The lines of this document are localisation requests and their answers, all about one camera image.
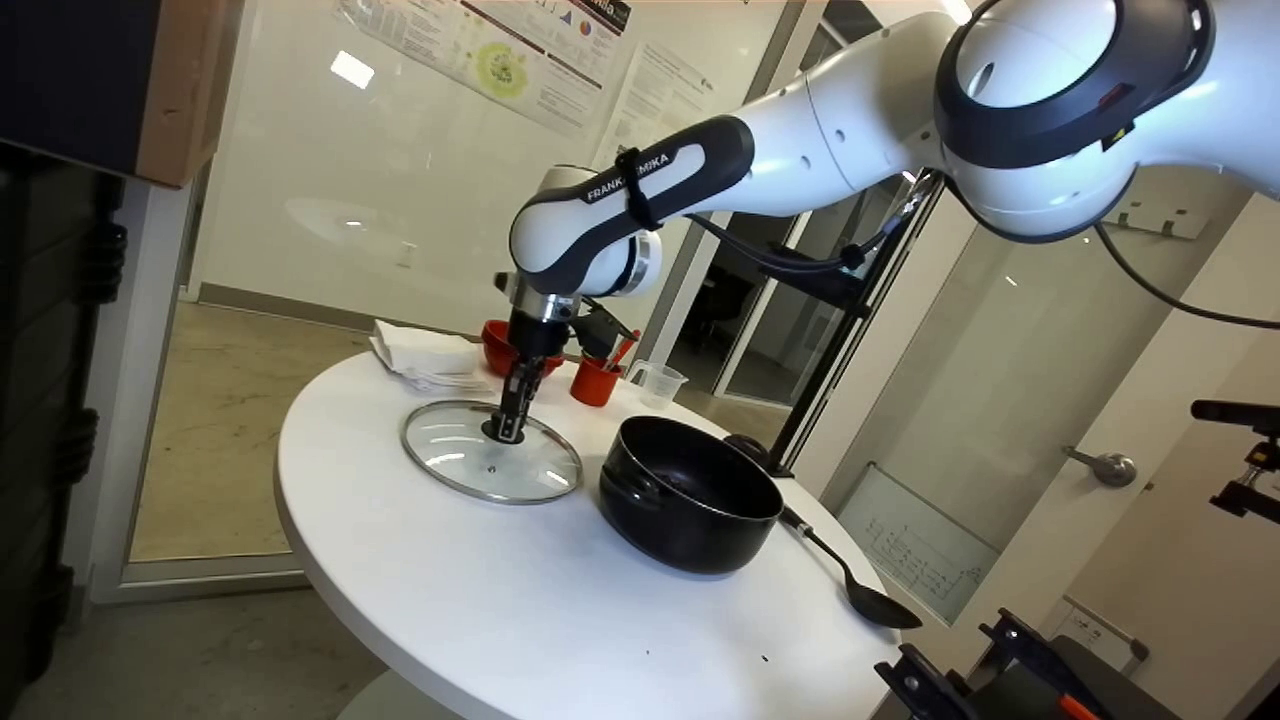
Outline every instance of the door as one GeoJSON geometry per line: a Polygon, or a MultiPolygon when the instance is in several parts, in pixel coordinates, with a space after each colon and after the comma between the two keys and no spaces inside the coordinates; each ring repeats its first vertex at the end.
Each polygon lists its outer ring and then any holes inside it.
{"type": "MultiPolygon", "coordinates": [[[[1175,296],[1276,299],[1268,202],[1218,176],[1150,173],[1112,235],[1175,296]]],[[[1005,244],[946,202],[829,392],[796,456],[926,627],[935,664],[970,673],[997,608],[1039,625],[1189,428],[1189,401],[1250,332],[1170,315],[1091,235],[1005,244]],[[1064,450],[1127,451],[1137,484],[1105,489],[1064,450]]]]}

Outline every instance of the gray floor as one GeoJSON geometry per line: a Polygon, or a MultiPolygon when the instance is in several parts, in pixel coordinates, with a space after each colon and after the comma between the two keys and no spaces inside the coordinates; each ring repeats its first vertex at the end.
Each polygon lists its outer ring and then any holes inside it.
{"type": "Polygon", "coordinates": [[[329,720],[379,660],[314,591],[96,608],[16,720],[329,720]]]}

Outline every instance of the black saucepan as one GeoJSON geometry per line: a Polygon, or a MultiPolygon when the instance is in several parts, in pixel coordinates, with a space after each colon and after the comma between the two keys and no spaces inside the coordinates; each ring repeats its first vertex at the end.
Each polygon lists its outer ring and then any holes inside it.
{"type": "Polygon", "coordinates": [[[684,574],[743,568],[782,509],[762,465],[665,418],[626,420],[601,473],[605,519],[684,574]]]}

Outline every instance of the white wall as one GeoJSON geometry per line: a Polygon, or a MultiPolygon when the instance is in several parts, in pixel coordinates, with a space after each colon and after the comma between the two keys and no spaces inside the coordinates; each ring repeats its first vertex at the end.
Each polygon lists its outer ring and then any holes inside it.
{"type": "MultiPolygon", "coordinates": [[[[717,104],[735,109],[778,16],[782,0],[640,0],[616,75],[653,40],[704,68],[717,104]]],[[[338,0],[258,0],[198,279],[475,332],[505,315],[493,273],[510,270],[512,211],[548,164],[593,156],[601,121],[556,132],[517,115],[367,40],[338,0]],[[367,94],[329,74],[341,50],[375,68],[367,94]]],[[[635,325],[653,296],[627,306],[635,325]]]]}
{"type": "MultiPolygon", "coordinates": [[[[1258,332],[1232,382],[1196,397],[1280,406],[1280,336],[1258,332]]],[[[1151,648],[1137,682],[1175,715],[1230,715],[1280,664],[1280,523],[1208,505],[1254,445],[1250,428],[1193,426],[1069,591],[1151,648]]]]}

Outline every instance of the round white table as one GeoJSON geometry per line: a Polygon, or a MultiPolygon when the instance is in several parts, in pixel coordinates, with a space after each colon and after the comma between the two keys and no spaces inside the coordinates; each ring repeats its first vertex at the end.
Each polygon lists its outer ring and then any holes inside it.
{"type": "MultiPolygon", "coordinates": [[[[372,357],[321,371],[282,431],[282,509],[329,608],[411,687],[460,715],[872,715],[875,660],[898,637],[861,625],[840,577],[783,528],[731,577],[689,577],[616,535],[598,476],[634,384],[608,409],[569,397],[572,365],[534,418],[586,456],[586,489],[493,505],[425,476],[400,450],[411,409],[440,401],[372,357]]],[[[668,406],[665,418],[720,431],[668,406]]],[[[864,551],[791,480],[783,500],[875,583],[864,551]]]]}

